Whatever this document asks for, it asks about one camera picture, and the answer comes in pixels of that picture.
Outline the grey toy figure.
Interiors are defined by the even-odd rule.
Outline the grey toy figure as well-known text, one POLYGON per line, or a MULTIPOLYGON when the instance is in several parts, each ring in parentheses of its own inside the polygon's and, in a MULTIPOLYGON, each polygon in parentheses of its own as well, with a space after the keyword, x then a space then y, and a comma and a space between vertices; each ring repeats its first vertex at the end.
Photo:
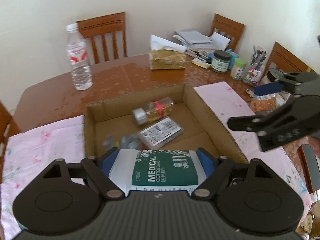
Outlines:
POLYGON ((116 140, 111 134, 108 134, 103 142, 104 151, 107 152, 114 147, 125 150, 141 150, 143 145, 137 134, 125 135, 120 140, 116 140))

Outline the clear plastic water bottle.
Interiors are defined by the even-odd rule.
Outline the clear plastic water bottle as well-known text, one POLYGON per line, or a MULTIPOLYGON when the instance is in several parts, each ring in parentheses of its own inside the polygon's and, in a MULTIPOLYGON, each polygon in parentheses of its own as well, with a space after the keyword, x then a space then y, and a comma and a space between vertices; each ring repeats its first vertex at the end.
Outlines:
POLYGON ((91 68, 88 61, 86 41, 80 34, 77 23, 66 26, 66 53, 71 65, 71 76, 76 90, 89 89, 92 85, 91 68))

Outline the black phone on table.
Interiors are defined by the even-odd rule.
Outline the black phone on table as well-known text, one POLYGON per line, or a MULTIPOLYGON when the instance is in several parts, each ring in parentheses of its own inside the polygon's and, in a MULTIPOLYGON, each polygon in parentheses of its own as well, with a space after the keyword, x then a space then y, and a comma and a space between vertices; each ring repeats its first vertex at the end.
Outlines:
POLYGON ((301 145, 298 156, 309 193, 319 190, 319 161, 310 145, 301 145))

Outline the medical cotton swab box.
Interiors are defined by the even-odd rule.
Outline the medical cotton swab box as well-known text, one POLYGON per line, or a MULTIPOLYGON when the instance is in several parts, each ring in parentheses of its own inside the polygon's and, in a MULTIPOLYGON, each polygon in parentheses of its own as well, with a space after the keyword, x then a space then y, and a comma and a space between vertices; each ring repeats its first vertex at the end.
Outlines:
POLYGON ((117 150, 103 172, 125 195, 130 191, 187 191, 207 178, 194 151, 117 150))

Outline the white jar dark lid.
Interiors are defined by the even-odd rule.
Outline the white jar dark lid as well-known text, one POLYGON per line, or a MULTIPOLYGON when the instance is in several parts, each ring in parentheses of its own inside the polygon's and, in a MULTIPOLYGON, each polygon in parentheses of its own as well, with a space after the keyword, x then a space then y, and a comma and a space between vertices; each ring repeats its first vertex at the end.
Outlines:
POLYGON ((229 62, 231 60, 230 53, 224 50, 215 50, 212 58, 212 70, 218 73, 225 73, 228 70, 229 62))

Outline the pink floral tablecloth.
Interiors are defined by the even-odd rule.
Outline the pink floral tablecloth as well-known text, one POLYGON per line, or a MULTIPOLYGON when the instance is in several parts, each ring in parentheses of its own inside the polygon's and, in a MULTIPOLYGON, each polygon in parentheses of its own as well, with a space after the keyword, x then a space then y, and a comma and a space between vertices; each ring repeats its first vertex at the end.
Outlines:
POLYGON ((165 97, 174 101, 171 118, 183 128, 181 135, 164 146, 166 150, 202 147, 212 155, 225 155, 240 163, 262 159, 299 194, 304 212, 309 212, 311 196, 285 150, 261 152, 255 134, 228 129, 228 118, 252 114, 231 86, 225 82, 196 88, 182 84, 92 103, 85 115, 12 136, 4 155, 1 184, 2 236, 13 239, 20 233, 12 212, 14 199, 54 159, 77 163, 86 155, 102 155, 107 135, 121 138, 138 131, 131 114, 134 108, 165 97))

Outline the small jar green lid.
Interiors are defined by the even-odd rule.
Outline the small jar green lid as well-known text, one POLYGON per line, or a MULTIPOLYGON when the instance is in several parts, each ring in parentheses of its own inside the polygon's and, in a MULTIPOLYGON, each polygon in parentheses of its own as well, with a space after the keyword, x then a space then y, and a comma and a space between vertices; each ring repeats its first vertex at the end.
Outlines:
POLYGON ((235 80, 240 80, 242 78, 242 73, 246 66, 246 61, 241 58, 236 58, 233 63, 233 68, 230 73, 230 77, 235 80))

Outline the gold tissue pack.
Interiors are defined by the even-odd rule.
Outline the gold tissue pack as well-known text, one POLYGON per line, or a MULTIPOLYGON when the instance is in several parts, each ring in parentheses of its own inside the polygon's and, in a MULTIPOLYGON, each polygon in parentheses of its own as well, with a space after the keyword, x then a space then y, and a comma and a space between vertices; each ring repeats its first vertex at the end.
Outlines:
POLYGON ((149 67, 151 70, 184 69, 186 50, 185 46, 151 35, 149 67))

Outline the wooden chair left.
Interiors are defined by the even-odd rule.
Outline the wooden chair left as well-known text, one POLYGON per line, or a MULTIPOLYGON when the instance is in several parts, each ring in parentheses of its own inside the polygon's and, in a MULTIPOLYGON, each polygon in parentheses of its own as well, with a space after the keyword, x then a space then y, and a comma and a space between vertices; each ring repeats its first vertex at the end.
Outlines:
POLYGON ((6 109, 2 102, 0 103, 0 113, 1 156, 3 156, 9 137, 20 133, 21 130, 16 124, 14 117, 10 114, 10 112, 6 109))

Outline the yellow flat packet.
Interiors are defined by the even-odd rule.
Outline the yellow flat packet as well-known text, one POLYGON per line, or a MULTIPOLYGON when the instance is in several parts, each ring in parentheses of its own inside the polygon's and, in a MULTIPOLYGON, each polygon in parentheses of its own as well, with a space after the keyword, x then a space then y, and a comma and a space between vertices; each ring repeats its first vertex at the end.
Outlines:
POLYGON ((206 61, 203 61, 201 59, 192 59, 192 64, 201 67, 203 69, 209 69, 211 67, 211 64, 207 63, 206 61))

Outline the brown cardboard box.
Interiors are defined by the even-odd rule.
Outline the brown cardboard box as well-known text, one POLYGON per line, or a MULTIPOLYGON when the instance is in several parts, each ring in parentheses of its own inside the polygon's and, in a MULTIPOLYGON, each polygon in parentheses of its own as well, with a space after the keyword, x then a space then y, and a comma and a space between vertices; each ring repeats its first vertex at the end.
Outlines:
POLYGON ((196 151, 202 147, 216 157, 227 156, 239 163, 248 161, 225 124, 188 85, 145 90, 87 106, 86 156, 102 156, 107 151, 103 145, 107 137, 121 140, 126 135, 140 137, 147 150, 196 151), (153 124, 137 124, 133 110, 167 97, 174 103, 169 116, 153 124))

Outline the wooden chair behind bottle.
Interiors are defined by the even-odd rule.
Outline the wooden chair behind bottle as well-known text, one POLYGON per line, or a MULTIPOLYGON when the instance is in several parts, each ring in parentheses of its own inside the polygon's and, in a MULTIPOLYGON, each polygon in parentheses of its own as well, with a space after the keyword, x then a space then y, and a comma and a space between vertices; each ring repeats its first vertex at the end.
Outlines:
POLYGON ((100 37, 103 50, 104 61, 109 61, 108 46, 106 35, 111 35, 113 58, 119 59, 117 33, 122 34, 123 56, 127 57, 127 39, 126 39, 126 14, 124 11, 81 20, 76 22, 80 34, 89 39, 91 43, 93 59, 95 64, 100 63, 98 48, 95 42, 96 37, 100 37))

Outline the clear pen holder cup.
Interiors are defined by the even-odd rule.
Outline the clear pen holder cup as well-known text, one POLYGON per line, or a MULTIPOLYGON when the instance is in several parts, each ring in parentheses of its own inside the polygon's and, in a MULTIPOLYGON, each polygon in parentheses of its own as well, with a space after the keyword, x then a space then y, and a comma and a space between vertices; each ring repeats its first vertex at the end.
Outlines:
POLYGON ((267 52, 264 48, 253 45, 253 54, 242 78, 245 84, 254 87, 260 82, 265 68, 266 56, 267 52))

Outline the large jar black lid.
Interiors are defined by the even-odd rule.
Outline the large jar black lid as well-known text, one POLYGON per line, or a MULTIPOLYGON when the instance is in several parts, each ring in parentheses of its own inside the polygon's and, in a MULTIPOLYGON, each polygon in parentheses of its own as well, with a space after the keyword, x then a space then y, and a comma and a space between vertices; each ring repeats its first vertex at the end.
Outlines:
POLYGON ((285 72, 282 69, 270 68, 259 84, 259 86, 266 85, 266 87, 262 89, 255 87, 253 90, 253 99, 249 104, 250 109, 254 113, 271 113, 289 100, 291 97, 290 93, 283 90, 279 91, 276 87, 269 86, 269 84, 276 82, 283 74, 285 74, 285 72))

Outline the wooden chair near right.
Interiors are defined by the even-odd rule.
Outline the wooden chair near right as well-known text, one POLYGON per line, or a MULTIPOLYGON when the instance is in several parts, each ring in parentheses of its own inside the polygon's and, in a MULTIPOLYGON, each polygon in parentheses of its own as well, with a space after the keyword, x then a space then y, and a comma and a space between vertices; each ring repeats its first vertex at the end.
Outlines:
POLYGON ((294 72, 314 72, 306 63, 284 48, 278 42, 274 43, 270 56, 265 64, 263 76, 265 76, 270 68, 271 63, 274 63, 278 69, 285 73, 294 72))

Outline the clear plastic case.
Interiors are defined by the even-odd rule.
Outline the clear plastic case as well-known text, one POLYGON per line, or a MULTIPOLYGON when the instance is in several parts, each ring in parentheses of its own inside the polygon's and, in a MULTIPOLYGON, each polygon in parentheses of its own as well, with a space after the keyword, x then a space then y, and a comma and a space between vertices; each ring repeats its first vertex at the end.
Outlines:
POLYGON ((183 132, 180 125, 166 117, 139 131, 138 136, 147 149, 158 150, 183 132))

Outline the teal small box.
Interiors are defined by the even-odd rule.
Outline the teal small box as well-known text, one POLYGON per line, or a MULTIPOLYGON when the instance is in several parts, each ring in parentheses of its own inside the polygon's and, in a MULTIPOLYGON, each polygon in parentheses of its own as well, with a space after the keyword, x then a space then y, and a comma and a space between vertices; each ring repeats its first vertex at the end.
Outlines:
POLYGON ((232 70, 234 60, 237 59, 239 57, 239 55, 236 52, 232 51, 231 49, 227 49, 227 50, 225 50, 225 52, 229 53, 231 56, 228 69, 232 70))

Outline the stack of papers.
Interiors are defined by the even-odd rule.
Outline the stack of papers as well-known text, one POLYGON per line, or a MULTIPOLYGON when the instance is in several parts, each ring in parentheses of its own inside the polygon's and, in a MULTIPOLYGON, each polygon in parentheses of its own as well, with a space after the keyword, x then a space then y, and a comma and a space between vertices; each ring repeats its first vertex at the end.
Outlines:
POLYGON ((190 50, 215 49, 211 38, 196 30, 176 31, 173 38, 178 40, 182 46, 185 46, 190 50))

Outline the glass jar silver lid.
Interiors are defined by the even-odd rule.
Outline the glass jar silver lid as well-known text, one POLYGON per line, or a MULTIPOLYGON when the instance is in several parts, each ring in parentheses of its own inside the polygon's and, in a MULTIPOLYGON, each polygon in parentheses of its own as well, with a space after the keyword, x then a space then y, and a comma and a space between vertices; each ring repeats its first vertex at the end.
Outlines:
POLYGON ((150 101, 145 106, 134 109, 132 115, 138 124, 150 124, 169 116, 172 113, 174 103, 171 98, 166 97, 160 100, 150 101))

